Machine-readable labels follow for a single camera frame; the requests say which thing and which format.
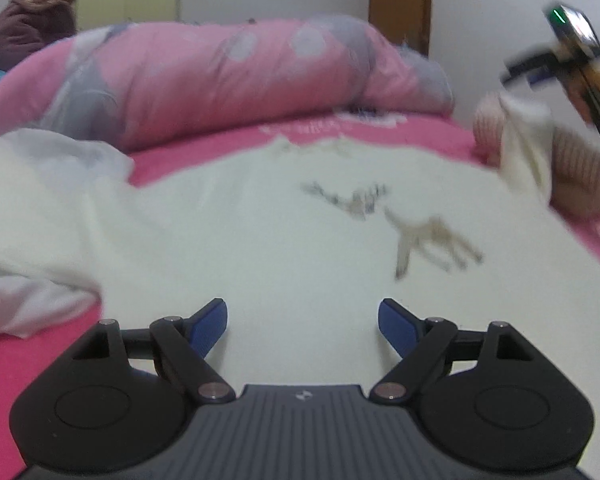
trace pink and gray comforter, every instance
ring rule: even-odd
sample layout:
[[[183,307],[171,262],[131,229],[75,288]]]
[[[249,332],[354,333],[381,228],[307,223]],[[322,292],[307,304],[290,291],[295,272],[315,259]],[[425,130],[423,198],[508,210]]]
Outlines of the pink and gray comforter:
[[[125,24],[11,70],[0,81],[0,135],[29,126],[129,152],[349,105],[447,116],[453,97],[436,63],[349,16]]]

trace girl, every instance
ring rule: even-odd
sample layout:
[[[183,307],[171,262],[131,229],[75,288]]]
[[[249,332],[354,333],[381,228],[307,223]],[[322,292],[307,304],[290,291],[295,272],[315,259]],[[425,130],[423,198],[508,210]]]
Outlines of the girl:
[[[75,0],[11,0],[0,13],[0,71],[8,72],[31,54],[73,36]]]

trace brown wooden door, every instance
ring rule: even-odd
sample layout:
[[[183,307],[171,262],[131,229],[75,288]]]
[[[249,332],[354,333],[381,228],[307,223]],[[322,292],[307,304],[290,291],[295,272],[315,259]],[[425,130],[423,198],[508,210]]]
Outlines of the brown wooden door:
[[[369,0],[369,22],[392,43],[429,53],[431,0]]]

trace green light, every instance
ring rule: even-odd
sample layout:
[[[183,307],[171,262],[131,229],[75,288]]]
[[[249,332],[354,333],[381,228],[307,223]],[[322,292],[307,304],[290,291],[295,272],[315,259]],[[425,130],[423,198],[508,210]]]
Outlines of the green light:
[[[563,22],[563,23],[567,23],[567,22],[565,22],[565,21],[564,21],[564,19],[562,18],[562,16],[561,16],[560,14],[558,14],[558,11],[557,11],[557,10],[555,10],[555,9],[554,9],[554,14],[555,14],[556,16],[558,16],[558,19],[559,19],[561,22]]]

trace metal screw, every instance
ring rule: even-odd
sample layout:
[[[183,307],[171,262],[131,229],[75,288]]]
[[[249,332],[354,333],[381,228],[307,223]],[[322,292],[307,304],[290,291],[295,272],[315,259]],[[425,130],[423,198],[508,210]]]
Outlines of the metal screw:
[[[378,397],[388,400],[400,399],[407,394],[407,388],[398,383],[380,383],[374,388]]]
[[[205,383],[198,388],[200,396],[205,399],[222,399],[231,393],[231,388],[224,383]]]

